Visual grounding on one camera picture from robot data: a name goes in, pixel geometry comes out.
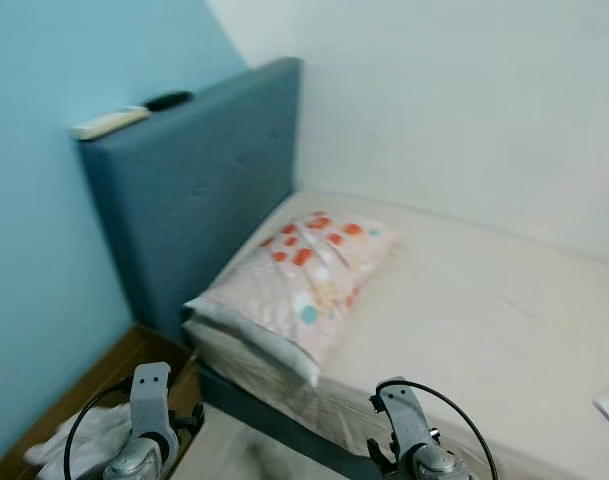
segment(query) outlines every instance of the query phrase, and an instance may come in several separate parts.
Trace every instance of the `remote control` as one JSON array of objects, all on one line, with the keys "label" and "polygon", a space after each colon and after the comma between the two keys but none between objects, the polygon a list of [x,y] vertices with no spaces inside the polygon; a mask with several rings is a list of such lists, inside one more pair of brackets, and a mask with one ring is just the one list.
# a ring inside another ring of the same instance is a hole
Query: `remote control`
[{"label": "remote control", "polygon": [[151,100],[144,102],[144,106],[151,112],[160,112],[188,102],[191,98],[193,98],[191,92],[182,90],[180,92],[167,93],[161,97],[152,98]]},{"label": "remote control", "polygon": [[150,116],[151,112],[146,107],[125,107],[74,127],[73,135],[81,141],[94,140]]}]

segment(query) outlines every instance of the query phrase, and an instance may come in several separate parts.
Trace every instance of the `white pillowcase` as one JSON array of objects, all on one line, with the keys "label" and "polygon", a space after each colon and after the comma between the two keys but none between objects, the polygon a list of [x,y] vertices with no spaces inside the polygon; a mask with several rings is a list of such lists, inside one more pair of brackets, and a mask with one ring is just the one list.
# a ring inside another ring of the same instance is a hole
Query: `white pillowcase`
[{"label": "white pillowcase", "polygon": [[185,306],[316,386],[361,286],[396,238],[363,217],[305,215]]}]

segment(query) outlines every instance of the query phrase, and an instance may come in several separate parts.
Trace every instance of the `gray bed frame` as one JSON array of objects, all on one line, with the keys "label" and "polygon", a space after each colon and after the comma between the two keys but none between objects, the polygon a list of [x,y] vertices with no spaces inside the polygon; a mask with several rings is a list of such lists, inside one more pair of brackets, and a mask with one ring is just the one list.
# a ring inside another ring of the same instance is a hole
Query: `gray bed frame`
[{"label": "gray bed frame", "polygon": [[[300,71],[299,60],[281,59],[79,144],[139,322],[184,340],[183,303],[292,192]],[[369,459],[199,368],[208,403],[348,478],[381,478]]]}]

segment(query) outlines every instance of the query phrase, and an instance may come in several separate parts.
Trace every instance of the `white remote control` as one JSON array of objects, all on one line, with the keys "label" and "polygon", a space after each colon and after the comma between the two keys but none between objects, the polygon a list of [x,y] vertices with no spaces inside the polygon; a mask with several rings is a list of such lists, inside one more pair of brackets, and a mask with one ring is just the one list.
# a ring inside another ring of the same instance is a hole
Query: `white remote control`
[{"label": "white remote control", "polygon": [[146,107],[125,107],[73,127],[73,135],[77,140],[93,140],[150,116]]}]

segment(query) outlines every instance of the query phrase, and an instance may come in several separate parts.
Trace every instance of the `blue upholstered headboard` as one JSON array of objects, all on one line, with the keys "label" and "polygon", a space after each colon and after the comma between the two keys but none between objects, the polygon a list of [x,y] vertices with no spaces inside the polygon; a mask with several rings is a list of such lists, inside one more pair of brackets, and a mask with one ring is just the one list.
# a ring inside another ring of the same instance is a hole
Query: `blue upholstered headboard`
[{"label": "blue upholstered headboard", "polygon": [[80,143],[138,321],[180,338],[182,304],[291,193],[299,76],[279,60]]}]

